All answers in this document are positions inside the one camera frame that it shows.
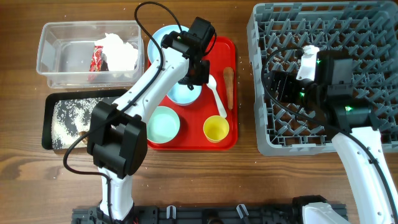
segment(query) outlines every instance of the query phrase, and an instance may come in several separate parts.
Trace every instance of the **yellow cup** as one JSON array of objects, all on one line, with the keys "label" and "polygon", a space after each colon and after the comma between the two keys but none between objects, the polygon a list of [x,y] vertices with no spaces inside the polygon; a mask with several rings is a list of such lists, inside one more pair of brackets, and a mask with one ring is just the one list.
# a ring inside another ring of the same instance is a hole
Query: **yellow cup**
[{"label": "yellow cup", "polygon": [[211,116],[205,121],[203,132],[209,142],[218,143],[229,133],[228,121],[218,115]]}]

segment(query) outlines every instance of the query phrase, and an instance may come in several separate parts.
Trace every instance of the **red tray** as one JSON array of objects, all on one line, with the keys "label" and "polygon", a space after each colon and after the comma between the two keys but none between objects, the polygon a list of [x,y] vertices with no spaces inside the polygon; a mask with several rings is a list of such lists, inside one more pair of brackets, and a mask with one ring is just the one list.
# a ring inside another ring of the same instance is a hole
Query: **red tray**
[{"label": "red tray", "polygon": [[[203,123],[213,115],[219,115],[213,92],[203,85],[200,96],[188,106],[179,106],[171,102],[166,96],[160,106],[172,108],[180,117],[180,131],[177,136],[165,143],[155,144],[148,141],[148,146],[155,150],[228,150],[238,140],[238,104],[236,97],[236,59],[235,45],[226,37],[217,37],[213,50],[204,58],[210,60],[210,74],[217,81],[217,92],[227,112],[229,133],[219,143],[211,143],[203,132]],[[226,88],[224,83],[224,68],[234,70],[234,107],[228,109]]]}]

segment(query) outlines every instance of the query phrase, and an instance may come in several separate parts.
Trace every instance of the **wooden surface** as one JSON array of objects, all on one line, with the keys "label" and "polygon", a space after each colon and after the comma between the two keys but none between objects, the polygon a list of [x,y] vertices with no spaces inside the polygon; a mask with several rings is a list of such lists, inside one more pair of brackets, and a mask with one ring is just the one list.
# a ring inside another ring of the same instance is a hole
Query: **wooden surface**
[{"label": "wooden surface", "polygon": [[[47,22],[134,20],[138,1],[34,2],[0,0],[0,223],[70,223],[73,208],[101,200],[101,181],[67,172],[62,165],[64,151],[42,149],[44,102],[56,91],[35,71],[40,34]],[[290,202],[292,197],[320,194],[347,204],[350,220],[357,223],[353,194],[336,153],[264,157],[257,150],[246,37],[246,24],[256,3],[164,2],[183,25],[203,17],[212,22],[218,35],[235,43],[238,100],[242,103],[239,140],[226,152],[149,150],[134,175],[134,201],[136,205],[194,207]],[[155,6],[145,7],[139,17],[152,33],[173,23]],[[386,157],[397,183],[398,155]],[[85,150],[74,152],[70,164],[80,170],[96,170]]]}]

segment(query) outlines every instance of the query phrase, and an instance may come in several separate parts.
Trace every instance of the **white tissue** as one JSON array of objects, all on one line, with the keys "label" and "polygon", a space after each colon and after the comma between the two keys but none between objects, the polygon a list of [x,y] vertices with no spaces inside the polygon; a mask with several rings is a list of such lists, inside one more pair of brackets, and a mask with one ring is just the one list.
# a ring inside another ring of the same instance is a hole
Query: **white tissue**
[{"label": "white tissue", "polygon": [[132,71],[136,66],[138,50],[130,43],[123,43],[117,34],[105,34],[105,38],[94,42],[96,46],[103,46],[104,60],[108,63],[109,71]]}]

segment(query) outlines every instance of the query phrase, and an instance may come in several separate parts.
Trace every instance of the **dish rack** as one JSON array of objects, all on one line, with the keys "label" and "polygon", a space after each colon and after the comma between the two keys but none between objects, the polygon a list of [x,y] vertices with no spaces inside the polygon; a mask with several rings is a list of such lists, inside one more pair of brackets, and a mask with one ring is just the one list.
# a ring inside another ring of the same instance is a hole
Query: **dish rack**
[{"label": "dish rack", "polygon": [[[383,150],[398,152],[398,7],[391,1],[257,4],[247,26],[254,77],[257,146],[265,156],[297,156],[335,151],[323,126],[297,122],[294,116],[264,102],[261,69],[281,47],[316,45],[347,50],[353,58],[354,97],[373,105],[381,121]],[[267,71],[297,73],[294,51],[278,53]],[[297,111],[299,106],[288,104]],[[306,114],[315,116],[315,112]]]}]

